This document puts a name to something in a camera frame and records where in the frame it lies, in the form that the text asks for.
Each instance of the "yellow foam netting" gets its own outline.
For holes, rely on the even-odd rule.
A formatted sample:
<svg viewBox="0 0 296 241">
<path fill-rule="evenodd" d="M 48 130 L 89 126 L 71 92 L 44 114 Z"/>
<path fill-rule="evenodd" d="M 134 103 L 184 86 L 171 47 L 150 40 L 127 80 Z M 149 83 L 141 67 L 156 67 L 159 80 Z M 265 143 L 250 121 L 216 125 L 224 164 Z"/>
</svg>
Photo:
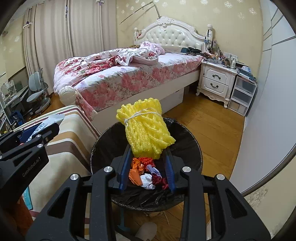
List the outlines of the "yellow foam netting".
<svg viewBox="0 0 296 241">
<path fill-rule="evenodd" d="M 161 116 L 157 99 L 138 100 L 122 105 L 116 118 L 125 125 L 126 138 L 135 157 L 159 159 L 162 150 L 175 143 Z"/>
</svg>

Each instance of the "white tufted headboard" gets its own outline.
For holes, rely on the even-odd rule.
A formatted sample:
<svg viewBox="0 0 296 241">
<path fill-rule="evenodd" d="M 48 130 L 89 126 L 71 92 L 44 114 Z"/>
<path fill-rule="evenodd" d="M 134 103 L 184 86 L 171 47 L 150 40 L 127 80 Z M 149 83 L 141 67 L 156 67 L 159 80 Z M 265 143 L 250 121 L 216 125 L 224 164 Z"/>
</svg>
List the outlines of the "white tufted headboard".
<svg viewBox="0 0 296 241">
<path fill-rule="evenodd" d="M 161 17 L 142 30 L 140 36 L 135 32 L 135 44 L 144 41 L 162 46 L 192 47 L 204 52 L 205 37 L 196 33 L 195 28 L 168 17 Z"/>
</svg>

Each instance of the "black trash bag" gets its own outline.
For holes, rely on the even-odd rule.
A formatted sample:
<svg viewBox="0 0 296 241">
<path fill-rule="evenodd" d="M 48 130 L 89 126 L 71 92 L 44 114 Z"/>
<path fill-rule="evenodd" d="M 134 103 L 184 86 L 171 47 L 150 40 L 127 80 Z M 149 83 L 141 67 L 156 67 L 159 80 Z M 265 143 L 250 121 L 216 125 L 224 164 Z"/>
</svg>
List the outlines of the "black trash bag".
<svg viewBox="0 0 296 241">
<path fill-rule="evenodd" d="M 188 167 L 202 171 L 202 152 L 192 133 L 176 120 L 164 118 L 167 128 L 176 142 L 170 146 L 172 155 L 181 157 Z M 117 122 L 107 129 L 94 144 L 91 151 L 91 172 L 109 166 L 115 157 L 122 156 L 128 141 L 125 127 Z M 166 177 L 162 155 L 154 160 L 156 168 L 163 178 Z M 112 202 L 131 210 L 160 212 L 174 207 L 184 200 L 183 195 L 174 195 L 169 189 L 163 191 L 161 186 L 155 190 L 146 190 L 128 180 L 127 188 L 121 195 L 112 195 Z"/>
</svg>

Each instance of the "chair seat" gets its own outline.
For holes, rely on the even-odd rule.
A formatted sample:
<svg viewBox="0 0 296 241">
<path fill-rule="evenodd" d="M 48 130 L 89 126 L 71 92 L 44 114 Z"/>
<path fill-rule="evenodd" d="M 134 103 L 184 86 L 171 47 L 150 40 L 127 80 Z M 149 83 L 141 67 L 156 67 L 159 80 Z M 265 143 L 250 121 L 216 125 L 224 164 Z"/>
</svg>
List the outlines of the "chair seat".
<svg viewBox="0 0 296 241">
<path fill-rule="evenodd" d="M 39 92 L 36 92 L 36 93 L 30 95 L 27 99 L 27 102 L 31 103 L 31 102 L 36 101 L 43 94 L 43 92 L 44 92 L 44 90 L 41 90 Z"/>
</svg>

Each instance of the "silver screw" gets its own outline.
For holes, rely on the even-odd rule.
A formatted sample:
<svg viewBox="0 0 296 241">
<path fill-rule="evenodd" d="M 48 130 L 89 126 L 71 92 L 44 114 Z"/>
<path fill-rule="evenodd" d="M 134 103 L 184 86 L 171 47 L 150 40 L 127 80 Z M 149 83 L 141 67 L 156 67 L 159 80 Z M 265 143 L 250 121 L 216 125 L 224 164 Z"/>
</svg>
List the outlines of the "silver screw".
<svg viewBox="0 0 296 241">
<path fill-rule="evenodd" d="M 78 174 L 72 174 L 71 177 L 70 177 L 70 179 L 73 180 L 73 181 L 75 181 L 75 180 L 78 179 L 78 177 L 79 177 Z"/>
<path fill-rule="evenodd" d="M 105 167 L 104 172 L 111 172 L 113 170 L 112 167 Z"/>
<path fill-rule="evenodd" d="M 183 172 L 191 172 L 190 167 L 183 167 L 182 170 L 183 170 Z"/>
<path fill-rule="evenodd" d="M 218 174 L 217 179 L 222 181 L 225 179 L 225 176 L 223 174 Z"/>
</svg>

